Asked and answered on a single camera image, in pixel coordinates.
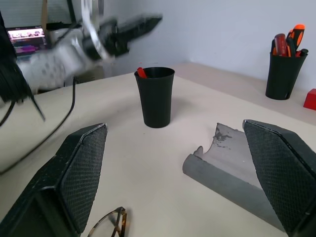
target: glasses frame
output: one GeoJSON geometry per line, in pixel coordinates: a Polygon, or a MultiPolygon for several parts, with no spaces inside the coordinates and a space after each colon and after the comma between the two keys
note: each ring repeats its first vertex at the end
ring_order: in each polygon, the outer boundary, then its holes
{"type": "Polygon", "coordinates": [[[111,235],[111,237],[115,237],[115,234],[117,232],[119,237],[124,237],[125,235],[125,228],[126,228],[126,219],[127,219],[127,213],[124,207],[118,207],[117,209],[115,209],[114,211],[111,211],[110,213],[106,214],[104,217],[102,217],[95,225],[94,227],[90,230],[90,233],[88,234],[87,237],[92,237],[94,231],[96,230],[96,228],[102,223],[102,221],[104,221],[108,216],[110,216],[111,214],[117,213],[118,217],[116,220],[113,220],[112,218],[109,218],[109,220],[111,221],[111,223],[114,225],[114,230],[113,233],[111,235]],[[119,227],[119,220],[120,217],[122,216],[122,226],[121,228],[119,227]]]}

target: black plastic cup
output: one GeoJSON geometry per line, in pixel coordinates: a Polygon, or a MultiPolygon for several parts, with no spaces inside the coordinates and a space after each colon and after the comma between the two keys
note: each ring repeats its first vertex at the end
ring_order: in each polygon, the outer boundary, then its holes
{"type": "Polygon", "coordinates": [[[266,96],[275,100],[287,100],[290,98],[306,57],[282,57],[270,53],[266,96]]]}
{"type": "Polygon", "coordinates": [[[134,73],[142,104],[144,123],[161,128],[170,123],[171,94],[174,70],[171,68],[144,68],[147,79],[134,73]]]}

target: table surface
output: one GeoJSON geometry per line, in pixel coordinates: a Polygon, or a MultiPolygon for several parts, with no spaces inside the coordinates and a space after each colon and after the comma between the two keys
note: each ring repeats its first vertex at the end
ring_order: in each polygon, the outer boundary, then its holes
{"type": "MultiPolygon", "coordinates": [[[[200,67],[188,64],[175,68],[181,74],[190,66],[192,70],[200,67]]],[[[277,112],[269,108],[271,104],[275,106],[275,101],[265,98],[264,93],[259,93],[260,90],[246,80],[241,84],[250,91],[244,94],[255,94],[263,100],[260,102],[263,105],[258,104],[258,98],[251,102],[243,98],[244,95],[231,95],[233,93],[223,91],[222,83],[234,75],[221,72],[218,76],[218,71],[211,71],[207,69],[200,75],[195,74],[190,80],[183,79],[190,73],[183,78],[175,77],[172,120],[169,126],[161,129],[144,125],[133,74],[77,85],[75,109],[62,129],[31,156],[0,176],[0,219],[67,135],[104,122],[109,133],[99,189],[81,236],[87,236],[103,215],[123,206],[128,211],[128,237],[285,237],[285,233],[184,175],[182,164],[198,146],[208,149],[216,123],[242,130],[244,119],[290,129],[316,150],[313,142],[316,126],[311,122],[315,112],[303,108],[301,119],[297,115],[277,112]],[[212,81],[211,86],[201,83],[206,78],[212,81]],[[214,88],[215,81],[221,81],[220,89],[214,88]]],[[[46,122],[41,121],[30,102],[14,109],[0,129],[0,167],[21,157],[60,122],[71,105],[71,92],[72,89],[66,87],[36,96],[47,117],[46,122]]],[[[294,105],[290,103],[297,104],[289,101],[280,102],[278,106],[292,108],[294,105]]]]}

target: eyeglasses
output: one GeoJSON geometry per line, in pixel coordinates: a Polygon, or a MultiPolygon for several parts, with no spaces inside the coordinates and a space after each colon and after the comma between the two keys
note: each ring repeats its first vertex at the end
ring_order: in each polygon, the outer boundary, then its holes
{"type": "Polygon", "coordinates": [[[102,217],[87,237],[124,237],[126,218],[126,210],[124,207],[119,207],[102,217]]]}

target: red block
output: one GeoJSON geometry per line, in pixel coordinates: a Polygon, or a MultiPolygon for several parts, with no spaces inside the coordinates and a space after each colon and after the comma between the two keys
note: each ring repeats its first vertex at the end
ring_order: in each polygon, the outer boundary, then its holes
{"type": "Polygon", "coordinates": [[[316,89],[312,89],[310,92],[308,92],[304,107],[311,110],[316,110],[316,89]]]}

